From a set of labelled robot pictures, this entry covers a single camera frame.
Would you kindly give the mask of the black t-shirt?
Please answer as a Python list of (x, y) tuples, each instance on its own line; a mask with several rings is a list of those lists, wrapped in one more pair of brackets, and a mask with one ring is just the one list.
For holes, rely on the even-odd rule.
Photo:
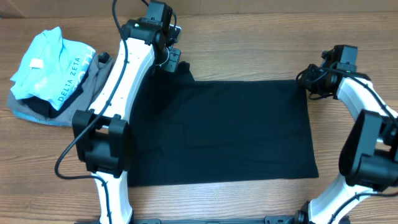
[(318, 177), (306, 92), (293, 80), (202, 82), (181, 62), (144, 77), (130, 123), (131, 187)]

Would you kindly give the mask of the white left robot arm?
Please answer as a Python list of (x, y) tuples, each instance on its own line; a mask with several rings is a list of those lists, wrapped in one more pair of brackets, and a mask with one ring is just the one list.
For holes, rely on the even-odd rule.
[(174, 44), (182, 29), (176, 19), (166, 3), (150, 1), (144, 17), (118, 25), (121, 41), (109, 77), (89, 108), (73, 116), (71, 145), (88, 178), (95, 180), (101, 208), (97, 223), (133, 222), (127, 186), (134, 149), (129, 120), (144, 77), (177, 69), (180, 50)]

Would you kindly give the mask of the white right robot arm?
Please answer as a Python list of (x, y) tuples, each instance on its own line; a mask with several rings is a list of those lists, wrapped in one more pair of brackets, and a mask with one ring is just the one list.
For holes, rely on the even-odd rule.
[(310, 64), (296, 82), (309, 99), (341, 101), (354, 126), (340, 152), (339, 174), (317, 198), (306, 202), (290, 223), (349, 223), (347, 214), (369, 197), (397, 187), (397, 112), (376, 93), (371, 79), (357, 71), (358, 48), (336, 45)]

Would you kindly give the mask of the folded grey shirt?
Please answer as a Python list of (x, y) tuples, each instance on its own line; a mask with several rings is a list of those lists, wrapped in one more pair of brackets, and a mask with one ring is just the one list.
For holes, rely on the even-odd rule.
[(12, 93), (7, 99), (7, 107), (11, 109), (14, 116), (28, 121), (47, 124), (52, 126), (71, 126), (73, 115), (77, 110), (85, 111), (89, 105), (95, 101), (100, 91), (104, 87), (111, 70), (113, 58), (106, 52), (96, 54), (90, 63), (89, 75), (82, 88), (84, 92), (56, 118), (46, 118), (41, 114), (32, 111), (22, 100), (15, 99)]

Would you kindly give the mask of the folded light blue shirt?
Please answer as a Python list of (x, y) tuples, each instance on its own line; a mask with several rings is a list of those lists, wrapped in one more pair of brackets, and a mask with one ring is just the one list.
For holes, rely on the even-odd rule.
[(83, 42), (64, 39), (60, 27), (44, 30), (35, 36), (11, 77), (14, 98), (35, 96), (58, 111), (82, 82), (95, 53)]

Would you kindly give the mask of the folded black shirt in stack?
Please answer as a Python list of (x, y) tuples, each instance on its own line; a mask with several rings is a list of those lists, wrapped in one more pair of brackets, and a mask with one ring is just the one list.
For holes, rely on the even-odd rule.
[(32, 111), (43, 115), (46, 118), (56, 118), (62, 114), (70, 105), (84, 92), (82, 85), (87, 79), (89, 72), (86, 72), (82, 82), (78, 85), (77, 89), (64, 101), (64, 104), (59, 110), (56, 110), (48, 101), (42, 100), (36, 96), (23, 99), (23, 104), (27, 105)]

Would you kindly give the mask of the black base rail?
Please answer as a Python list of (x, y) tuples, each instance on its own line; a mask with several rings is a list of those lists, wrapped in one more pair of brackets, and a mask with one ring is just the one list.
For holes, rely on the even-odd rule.
[(205, 219), (205, 220), (160, 220), (138, 219), (132, 224), (294, 224), (294, 216), (266, 216), (264, 218), (232, 218), (232, 219)]

